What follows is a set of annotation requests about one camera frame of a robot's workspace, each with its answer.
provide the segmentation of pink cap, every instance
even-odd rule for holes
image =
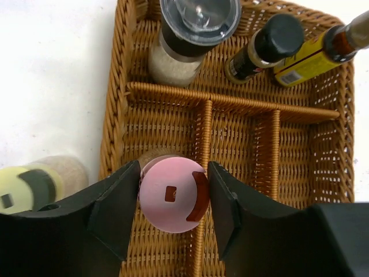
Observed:
[[[145,172],[140,187],[141,209],[156,228],[183,233],[199,225],[209,205],[205,170],[193,160],[170,156]]]

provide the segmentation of bottle label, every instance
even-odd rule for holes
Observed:
[[[323,51],[325,33],[305,42],[296,55],[274,67],[279,83],[292,87],[340,65],[331,61]]]
[[[229,62],[229,72],[238,80],[248,80],[263,69],[251,62],[247,53],[247,45],[242,48]]]

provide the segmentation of wicker basket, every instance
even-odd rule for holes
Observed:
[[[306,39],[341,22],[282,1],[242,1],[233,37],[213,49],[188,89],[152,84],[150,44],[159,0],[118,0],[101,145],[100,178],[158,147],[204,168],[218,161],[239,180],[296,208],[353,202],[353,65],[292,88],[270,72],[231,84],[224,62],[275,13],[302,20]],[[137,208],[122,276],[224,276],[212,213],[187,234],[163,233]]]

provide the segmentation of black cap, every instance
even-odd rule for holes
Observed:
[[[300,21],[289,14],[272,16],[255,37],[255,50],[266,62],[295,55],[304,43]]]

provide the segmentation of spice jar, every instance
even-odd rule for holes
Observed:
[[[235,84],[244,84],[255,74],[295,55],[303,42],[300,21],[289,14],[276,14],[225,63],[225,75]]]
[[[143,166],[139,198],[147,220],[168,233],[198,226],[210,200],[205,170],[191,159],[162,149],[139,161]]]
[[[84,166],[70,156],[49,156],[0,170],[0,213],[38,211],[88,186]]]
[[[369,11],[354,18],[347,26],[333,26],[305,42],[292,58],[274,68],[276,80],[292,87],[352,60],[369,47]]]
[[[239,0],[160,0],[162,26],[149,51],[155,82],[189,85],[205,54],[228,39],[240,20]]]

